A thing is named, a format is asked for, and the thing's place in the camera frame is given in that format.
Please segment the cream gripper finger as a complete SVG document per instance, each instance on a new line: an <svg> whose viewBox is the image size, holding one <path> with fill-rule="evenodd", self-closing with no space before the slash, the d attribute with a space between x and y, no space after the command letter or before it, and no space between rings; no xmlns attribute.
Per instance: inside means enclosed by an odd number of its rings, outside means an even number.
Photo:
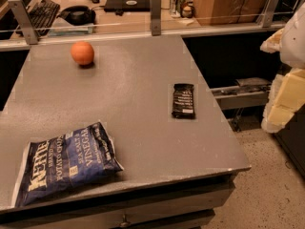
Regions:
<svg viewBox="0 0 305 229"><path fill-rule="evenodd" d="M291 69L285 75L278 74L268 99L261 128L272 134L282 130L305 104L305 70Z"/></svg>
<svg viewBox="0 0 305 229"><path fill-rule="evenodd" d="M283 29L280 29L273 33L268 39L266 39L260 46L263 52L274 53L280 50L280 41L283 34Z"/></svg>

